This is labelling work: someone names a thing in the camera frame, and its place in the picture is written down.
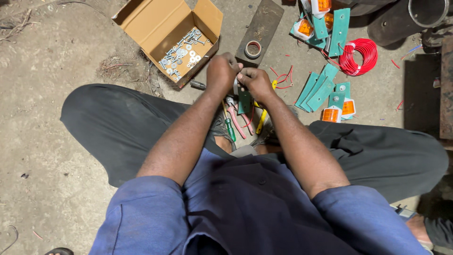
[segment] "pink-handled pliers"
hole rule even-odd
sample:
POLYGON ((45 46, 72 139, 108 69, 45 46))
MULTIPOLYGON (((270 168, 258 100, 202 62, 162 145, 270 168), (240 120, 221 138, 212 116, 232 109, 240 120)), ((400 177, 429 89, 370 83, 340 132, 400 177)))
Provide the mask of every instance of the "pink-handled pliers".
MULTIPOLYGON (((234 101, 232 98, 229 98, 227 97, 226 98, 226 103, 228 104, 228 109, 227 111, 230 113, 231 115, 231 119, 233 120, 233 123, 234 123, 234 126, 236 127, 236 129, 238 130, 238 132, 241 134, 242 138, 243 139, 246 139, 247 136, 246 134, 244 134, 244 131, 242 130, 242 127, 239 125, 239 123, 237 122, 237 119, 236 119, 236 113, 234 112, 234 110, 236 109, 236 106, 234 105, 234 101)), ((245 115, 245 114, 241 114, 241 116, 244 118, 244 121, 245 122, 249 122, 249 118, 245 115)), ((253 135, 253 129, 250 125, 248 125, 248 128, 249 128, 249 131, 250 133, 253 135)))

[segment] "dirty floor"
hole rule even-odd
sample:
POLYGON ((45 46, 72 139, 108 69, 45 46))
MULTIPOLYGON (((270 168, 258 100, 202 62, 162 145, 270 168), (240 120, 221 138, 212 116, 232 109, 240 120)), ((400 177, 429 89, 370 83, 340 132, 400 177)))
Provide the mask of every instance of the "dirty floor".
MULTIPOLYGON (((21 24, 27 9, 31 10, 27 21, 31 23, 9 41, 0 42, 0 250, 14 240, 9 225, 19 232, 18 241, 5 254, 41 255, 55 247, 71 248, 77 255, 87 254, 105 217, 116 189, 107 184, 103 167, 59 121, 64 99, 72 90, 88 83, 111 83, 182 103, 192 103, 201 94, 190 86, 174 90, 164 76, 149 69, 138 45, 108 18, 125 0, 87 1, 106 17, 84 4, 58 5, 62 1, 49 1, 0 0, 0 23, 21 24), (132 65, 106 70, 124 63, 132 65)), ((288 35, 299 17, 298 6, 275 1, 285 13, 260 68, 275 78, 270 67, 283 74, 294 66, 294 87, 277 90, 287 104, 293 104, 309 71, 321 71, 327 61, 316 49, 297 45, 288 35)), ((218 52, 235 53, 260 1, 213 2, 224 14, 218 52)), ((187 3, 193 8, 196 1, 187 3)), ((348 41, 367 38, 366 21, 367 17, 351 20, 348 41)), ((7 30, 3 31, 0 38, 7 34, 7 30)), ((399 60, 420 44, 417 38, 409 37, 396 49, 378 47, 376 67, 363 76, 348 77, 341 72, 336 75, 335 83, 351 81, 357 116, 349 123, 434 128, 430 122, 419 121, 423 116, 435 115, 419 102, 436 96, 432 77, 426 77, 430 72, 435 77, 436 60, 428 67, 418 67, 415 63, 423 57, 421 51, 408 61, 399 60), (410 91, 421 83, 424 98, 411 99, 410 91), (403 99, 404 110, 396 111, 403 99)), ((206 81, 206 67, 195 79, 206 81)), ((320 111, 299 110, 299 116, 303 123, 310 124, 319 119, 320 111)), ((236 136, 238 146, 255 139, 250 135, 246 140, 236 136)), ((415 206, 416 199, 407 203, 415 206)))

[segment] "orange reflector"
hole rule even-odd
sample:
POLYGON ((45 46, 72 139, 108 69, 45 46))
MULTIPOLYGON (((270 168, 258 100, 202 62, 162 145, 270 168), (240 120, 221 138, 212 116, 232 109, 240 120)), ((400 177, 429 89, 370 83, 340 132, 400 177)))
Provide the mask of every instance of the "orange reflector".
POLYGON ((356 109, 354 107, 354 101, 345 101, 343 103, 343 113, 342 115, 355 114, 356 109))
POLYGON ((333 27, 333 14, 331 13, 326 13, 324 15, 324 22, 326 23, 327 29, 332 29, 333 27))
POLYGON ((324 109, 323 121, 337 122, 339 110, 337 109, 324 109))
POLYGON ((318 0, 318 10, 325 11, 332 7, 332 0, 318 0))
POLYGON ((302 22, 300 22, 300 27, 297 31, 299 31, 300 33, 302 33, 306 36, 310 36, 311 33, 313 32, 313 27, 310 26, 310 23, 308 22, 308 20, 302 20, 302 22))

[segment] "open cardboard box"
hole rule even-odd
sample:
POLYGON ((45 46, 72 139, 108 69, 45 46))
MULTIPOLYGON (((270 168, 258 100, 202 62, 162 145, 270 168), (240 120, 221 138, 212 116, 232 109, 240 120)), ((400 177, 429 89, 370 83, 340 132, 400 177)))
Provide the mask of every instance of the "open cardboard box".
POLYGON ((210 0, 198 0, 193 10, 184 0, 129 0, 112 19, 140 45, 143 52, 170 78, 159 61, 193 27, 200 29, 200 40, 205 45, 192 44, 201 60, 192 69, 184 62, 178 65, 179 81, 171 80, 180 88, 208 62, 219 49, 219 35, 223 13, 210 0))

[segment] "black rubber pipe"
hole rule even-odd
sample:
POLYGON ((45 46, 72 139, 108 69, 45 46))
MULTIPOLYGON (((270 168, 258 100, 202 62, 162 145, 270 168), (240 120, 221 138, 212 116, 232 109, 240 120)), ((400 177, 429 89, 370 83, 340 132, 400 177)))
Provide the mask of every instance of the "black rubber pipe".
POLYGON ((387 46, 427 28, 437 26, 448 12, 449 0, 400 0, 382 10, 368 26, 368 36, 387 46))

